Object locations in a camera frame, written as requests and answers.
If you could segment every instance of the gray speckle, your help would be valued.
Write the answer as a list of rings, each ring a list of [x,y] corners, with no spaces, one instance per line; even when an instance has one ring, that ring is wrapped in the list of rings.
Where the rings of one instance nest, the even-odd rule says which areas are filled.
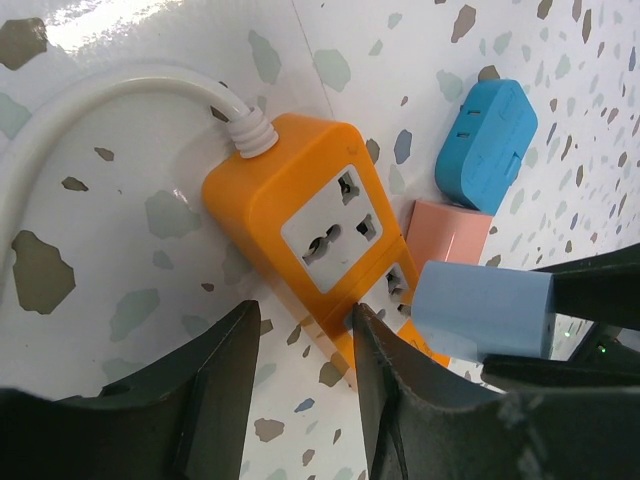
[[[282,468],[279,468],[271,475],[269,475],[266,480],[287,480],[287,472],[285,472]]]
[[[267,318],[266,320],[262,320],[262,322],[260,322],[260,336],[266,335],[271,330],[273,330],[273,322],[270,318]]]
[[[350,468],[344,467],[338,470],[333,480],[351,480],[353,478],[353,470]]]
[[[529,47],[529,45],[522,46],[522,57],[524,58],[525,62],[531,60],[531,47]]]
[[[633,72],[636,68],[636,47],[631,47],[631,54],[629,55],[629,71]]]
[[[627,194],[625,193],[620,200],[620,206],[618,207],[618,216],[622,213],[622,209],[624,208],[624,204],[627,202]]]
[[[336,92],[342,92],[351,80],[351,69],[338,50],[318,50],[313,62],[320,80]]]
[[[244,477],[244,475],[249,471],[250,465],[251,462],[249,460],[242,463],[242,467],[240,467],[240,478]]]
[[[300,403],[300,405],[296,407],[296,409],[294,410],[294,413],[300,413],[300,412],[309,410],[311,407],[313,407],[315,403],[316,401],[313,398],[307,398],[302,403]]]
[[[257,388],[262,385],[271,375],[276,373],[277,366],[275,363],[266,363],[261,366],[256,372],[256,376],[253,380],[253,388]]]
[[[16,71],[47,51],[47,28],[40,18],[7,20],[0,28],[0,63]]]
[[[156,288],[137,290],[127,293],[116,305],[116,312],[111,317],[111,341],[119,342],[136,328],[160,305],[160,296]]]
[[[558,66],[556,67],[556,80],[564,77],[571,70],[571,61],[566,54],[560,57]]]
[[[369,50],[369,56],[376,57],[380,55],[381,51],[382,51],[382,40],[378,39],[376,43],[373,44],[373,47],[371,47],[371,50]]]
[[[589,40],[589,35],[591,35],[591,9],[587,10],[584,13],[584,18],[582,19],[582,41],[583,43],[587,43]]]
[[[496,70],[495,65],[487,65],[480,70],[478,73],[478,81],[482,82],[483,80],[496,80],[500,78],[500,74],[498,70]]]
[[[105,162],[113,162],[113,159],[116,157],[115,154],[107,148],[95,147],[93,151]]]
[[[31,112],[4,93],[0,93],[0,131],[13,140],[31,118]]]
[[[591,79],[591,85],[589,86],[589,93],[593,93],[596,91],[596,87],[598,86],[598,80],[600,80],[599,75],[594,75]]]
[[[573,171],[571,169],[567,170],[567,173],[565,173],[564,177],[562,177],[562,180],[560,180],[560,187],[558,188],[558,190],[562,190],[565,187],[565,185],[569,183],[569,179],[571,178],[572,174],[573,174]]]
[[[287,345],[293,345],[300,339],[300,334],[302,333],[302,325],[298,324],[295,326],[293,331],[289,334],[287,338]]]
[[[173,270],[173,262],[169,258],[169,255],[162,250],[156,250],[153,252],[152,262],[156,267],[163,270]]]
[[[451,43],[458,43],[464,37],[471,27],[476,23],[476,9],[465,5],[458,12],[458,18],[453,24],[453,32],[451,33]]]
[[[118,380],[137,372],[146,367],[144,363],[127,362],[122,358],[112,358],[102,364],[102,371],[107,377],[108,383],[117,382]]]
[[[551,9],[551,5],[553,5],[553,0],[541,0],[538,5],[538,18],[544,20],[549,15],[549,10]]]
[[[196,338],[209,330],[209,322],[196,315],[183,315],[182,326],[191,338]]]
[[[540,83],[542,83],[543,77],[544,77],[544,61],[540,62],[540,65],[538,66],[538,72],[536,73],[536,79],[533,82],[536,87],[540,85]]]
[[[313,460],[313,456],[315,455],[316,451],[315,450],[307,450],[302,454],[302,466],[306,467],[307,465],[309,465],[309,463],[311,462],[311,460]]]
[[[553,139],[553,141],[551,142],[551,146],[549,147],[549,153],[547,154],[547,163],[551,161],[551,159],[554,157],[554,155],[558,151],[559,147],[560,147],[560,138],[556,137]]]
[[[611,122],[613,122],[617,116],[618,116],[618,109],[612,108],[611,111],[609,112],[609,118],[607,118],[607,123],[610,124]]]
[[[513,36],[513,33],[509,31],[496,37],[496,39],[493,41],[493,50],[498,55],[502,55],[504,51],[507,49],[507,47],[509,46],[512,36]]]
[[[573,111],[576,108],[576,99],[573,97],[569,97],[567,99],[567,115],[573,115]]]
[[[61,183],[64,188],[66,188],[67,190],[72,190],[74,192],[89,191],[89,187],[87,187],[84,183],[82,183],[75,177],[67,177]]]
[[[615,147],[618,142],[622,139],[622,136],[624,135],[624,127],[620,127],[620,129],[618,130],[618,133],[616,134],[616,139],[613,141],[613,146]]]
[[[307,429],[304,431],[305,434],[309,435],[311,432],[313,432],[313,430],[316,428],[316,426],[318,425],[318,421],[316,420],[315,422],[309,424],[309,426],[307,426]]]
[[[224,273],[224,283],[226,285],[236,285],[242,277],[253,270],[253,266],[247,258],[240,253],[235,244],[227,245],[227,251],[222,262],[222,272]]]
[[[571,16],[573,20],[578,23],[580,15],[582,14],[582,0],[573,0],[573,8],[571,9]]]
[[[389,191],[393,195],[401,195],[404,193],[405,188],[404,178],[402,178],[400,170],[395,165],[391,165],[389,167]]]
[[[527,150],[527,153],[524,156],[524,164],[533,168],[536,163],[538,163],[538,149],[536,147],[532,147]]]
[[[261,37],[255,30],[249,32],[249,44],[253,55],[253,63],[256,65],[260,79],[265,83],[275,85],[282,63],[280,55],[271,46],[269,40]]]
[[[438,79],[440,92],[442,92],[447,101],[453,102],[462,95],[462,79],[460,77],[440,70],[436,73],[436,78]]]
[[[265,443],[270,442],[284,433],[284,423],[278,420],[259,418],[253,422],[253,426],[256,429],[256,435],[260,441]]]
[[[522,206],[522,202],[524,201],[524,188],[518,190],[518,192],[514,195],[513,200],[511,201],[511,208],[509,211],[512,215],[518,213],[518,210]]]
[[[604,95],[602,95],[602,93],[599,93],[598,95],[596,95],[596,98],[593,99],[593,103],[591,104],[591,106],[601,107],[602,102],[604,102]]]
[[[584,178],[584,166],[580,165],[578,167],[578,171],[576,172],[576,186],[582,185],[582,179]]]
[[[549,130],[549,135],[547,135],[547,145],[549,145],[549,142],[553,138],[553,134],[556,131],[557,127],[558,127],[558,122],[553,122],[553,125],[551,125],[551,130]]]
[[[389,15],[389,18],[387,19],[387,27],[390,30],[393,30],[398,26],[398,23],[400,23],[400,20],[402,20],[401,13],[392,13],[391,15]]]
[[[567,142],[564,145],[564,151],[562,152],[562,155],[560,155],[560,161],[563,161],[564,158],[567,156],[567,154],[569,153],[569,149],[571,148],[571,144],[573,143],[573,137],[571,135],[569,135],[567,137]]]
[[[13,278],[18,303],[28,312],[49,315],[76,287],[73,268],[56,247],[29,230],[21,230],[11,248],[16,252]]]
[[[371,160],[375,164],[380,158],[380,145],[373,138],[367,140],[367,152],[369,152],[369,156]]]
[[[567,211],[567,202],[562,200],[556,209],[556,219],[560,218]]]
[[[182,238],[200,228],[200,215],[169,192],[160,190],[144,202],[149,231],[158,238]]]
[[[516,248],[518,248],[518,244],[520,243],[520,240],[522,240],[522,234],[518,235],[516,237],[516,239],[513,241],[513,243],[511,244],[511,252],[514,252]]]
[[[411,140],[413,135],[408,130],[402,130],[396,138],[393,153],[396,156],[396,163],[402,165],[411,155]]]
[[[501,261],[502,261],[502,257],[500,255],[496,255],[495,257],[491,257],[489,260],[487,260],[486,266],[497,267],[498,265],[500,265]]]

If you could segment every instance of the plug prong slot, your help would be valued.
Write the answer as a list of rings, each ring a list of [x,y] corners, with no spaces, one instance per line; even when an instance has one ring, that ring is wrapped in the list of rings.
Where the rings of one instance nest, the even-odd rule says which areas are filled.
[[[324,257],[329,250],[329,244],[335,242],[341,233],[340,225],[336,224],[329,227],[324,237],[314,238],[309,244],[309,249],[302,255],[304,262],[307,265],[311,265],[316,260]]]
[[[348,204],[351,200],[360,195],[360,189],[356,187],[356,184],[349,173],[345,173],[338,179],[338,185],[340,185],[343,205]]]
[[[367,214],[357,226],[356,230],[360,233],[364,238],[371,241],[376,236],[376,229],[373,226],[373,222],[371,221],[371,214]]]
[[[405,305],[404,303],[400,304],[400,305],[398,305],[398,311],[402,315],[404,315],[405,317],[410,317],[411,316],[411,306],[410,305]]]

